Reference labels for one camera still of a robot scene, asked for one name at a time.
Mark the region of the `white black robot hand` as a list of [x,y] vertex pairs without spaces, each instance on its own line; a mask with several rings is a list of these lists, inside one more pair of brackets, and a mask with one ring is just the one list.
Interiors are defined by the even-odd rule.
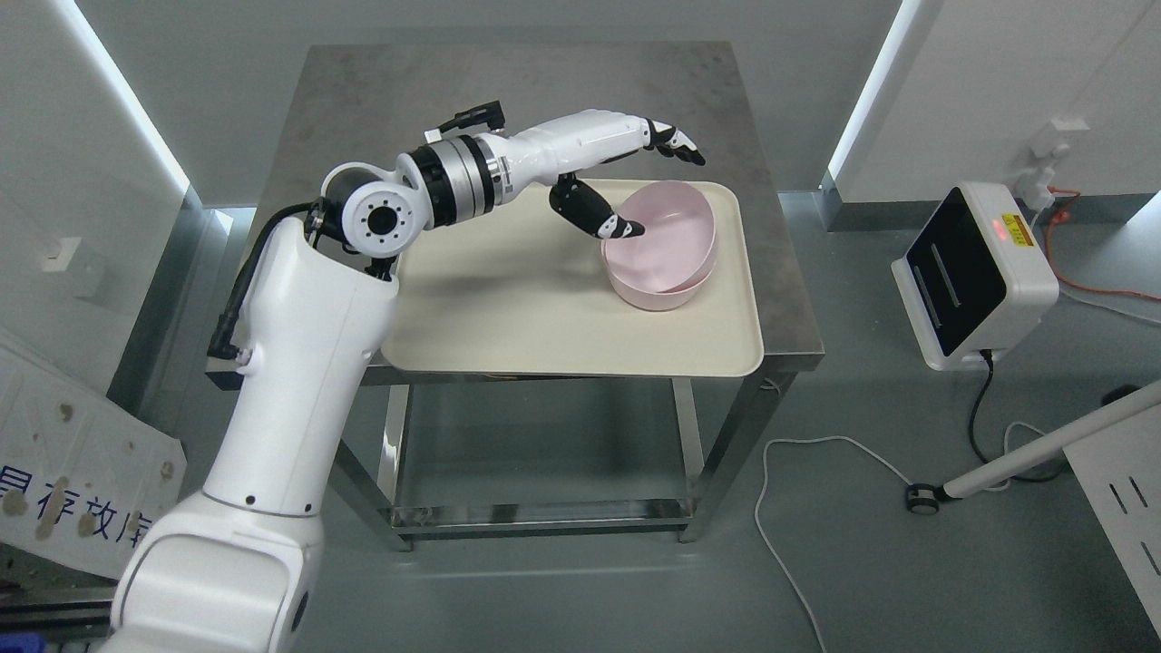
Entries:
[[548,187],[554,210],[594,239],[634,239],[646,229],[636,220],[622,218],[597,191],[577,180],[578,172],[639,151],[697,166],[706,162],[679,128],[607,109],[585,109],[531,127],[493,141],[493,148],[502,162],[496,204],[507,203],[539,182]]

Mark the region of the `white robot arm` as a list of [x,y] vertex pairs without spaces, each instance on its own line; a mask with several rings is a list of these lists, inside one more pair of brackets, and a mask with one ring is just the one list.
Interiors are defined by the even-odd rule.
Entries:
[[257,236],[209,340],[243,385],[205,483],[150,525],[104,652],[282,652],[315,589],[322,501],[419,235],[510,198],[498,101],[457,112],[392,170],[345,162]]

